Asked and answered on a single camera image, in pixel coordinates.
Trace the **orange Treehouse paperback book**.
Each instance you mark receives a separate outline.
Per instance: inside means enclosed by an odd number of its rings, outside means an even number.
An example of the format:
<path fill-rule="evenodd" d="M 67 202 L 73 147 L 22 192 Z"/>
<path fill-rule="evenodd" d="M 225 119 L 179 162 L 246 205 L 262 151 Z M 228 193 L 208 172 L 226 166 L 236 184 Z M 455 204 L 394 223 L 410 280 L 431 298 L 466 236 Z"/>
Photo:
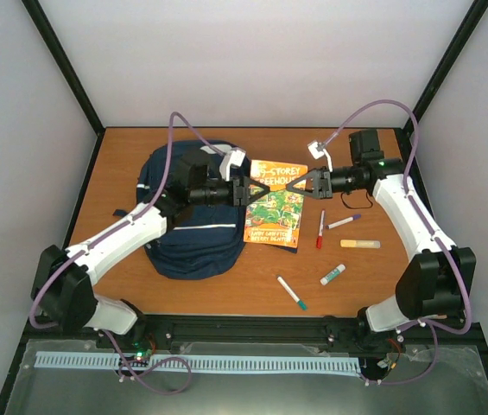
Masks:
<path fill-rule="evenodd" d="M 303 164 L 251 162 L 250 178 L 268 186 L 269 193 L 247 206 L 244 242 L 297 252 L 304 196 L 286 190 L 286 186 L 307 172 Z"/>

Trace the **navy blue student backpack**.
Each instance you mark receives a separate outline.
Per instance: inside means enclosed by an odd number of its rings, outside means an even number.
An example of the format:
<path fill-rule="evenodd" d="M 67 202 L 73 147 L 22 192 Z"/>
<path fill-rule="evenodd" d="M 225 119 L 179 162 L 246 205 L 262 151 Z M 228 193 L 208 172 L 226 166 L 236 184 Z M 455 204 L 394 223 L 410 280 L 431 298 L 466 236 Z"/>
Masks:
<path fill-rule="evenodd" d="M 210 155 L 208 179 L 221 179 L 219 166 L 223 155 L 198 140 L 174 142 L 168 182 L 172 182 L 176 164 L 190 150 Z M 136 203 L 152 195 L 162 179 L 167 159 L 167 145 L 154 150 L 142 166 L 136 184 Z M 155 267 L 166 278 L 201 280 L 229 271 L 243 251 L 245 207 L 226 205 L 196 206 L 192 216 L 143 249 Z"/>

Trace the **green capped white marker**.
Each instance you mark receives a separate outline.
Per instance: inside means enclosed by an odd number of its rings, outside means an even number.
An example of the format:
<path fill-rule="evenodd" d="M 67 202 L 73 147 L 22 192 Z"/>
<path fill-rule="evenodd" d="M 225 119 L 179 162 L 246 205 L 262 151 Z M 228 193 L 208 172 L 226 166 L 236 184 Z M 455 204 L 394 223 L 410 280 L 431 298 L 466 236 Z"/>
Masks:
<path fill-rule="evenodd" d="M 294 290 L 289 286 L 282 276 L 278 275 L 276 280 L 302 310 L 307 310 L 306 304 L 299 298 L 299 296 L 294 292 Z"/>

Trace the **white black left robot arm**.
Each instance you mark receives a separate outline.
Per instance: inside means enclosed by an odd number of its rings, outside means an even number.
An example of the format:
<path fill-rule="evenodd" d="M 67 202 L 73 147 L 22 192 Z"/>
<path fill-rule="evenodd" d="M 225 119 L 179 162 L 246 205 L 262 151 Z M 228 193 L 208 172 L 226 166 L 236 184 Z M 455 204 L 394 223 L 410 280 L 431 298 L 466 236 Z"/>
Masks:
<path fill-rule="evenodd" d="M 57 327 L 68 334 L 83 328 L 109 331 L 128 348 L 141 346 L 147 337 L 141 311 L 124 300 L 96 294 L 94 286 L 134 251 L 174 230 L 194 207 L 244 207 L 267 195 L 269 186 L 231 174 L 244 156 L 241 149 L 231 149 L 220 164 L 220 176 L 211 178 L 208 153 L 192 150 L 174 170 L 166 169 L 157 190 L 145 195 L 123 218 L 66 249 L 46 248 L 31 291 L 30 324 L 36 329 Z"/>

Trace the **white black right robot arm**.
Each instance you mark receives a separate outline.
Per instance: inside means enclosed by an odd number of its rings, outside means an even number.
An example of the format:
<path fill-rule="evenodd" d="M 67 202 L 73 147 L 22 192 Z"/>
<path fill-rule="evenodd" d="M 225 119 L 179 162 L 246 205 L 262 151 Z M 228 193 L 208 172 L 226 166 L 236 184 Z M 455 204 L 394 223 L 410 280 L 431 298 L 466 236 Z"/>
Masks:
<path fill-rule="evenodd" d="M 397 334 L 415 325 L 429 325 L 454 335 L 472 326 L 469 291 L 476 257 L 469 247 L 458 247 L 437 225 L 409 177 L 406 164 L 388 158 L 375 130 L 349 136 L 352 163 L 310 169 L 286 189 L 314 199 L 365 190 L 385 211 L 399 235 L 409 264 L 393 296 L 358 313 L 358 334 L 367 342 L 379 333 Z"/>

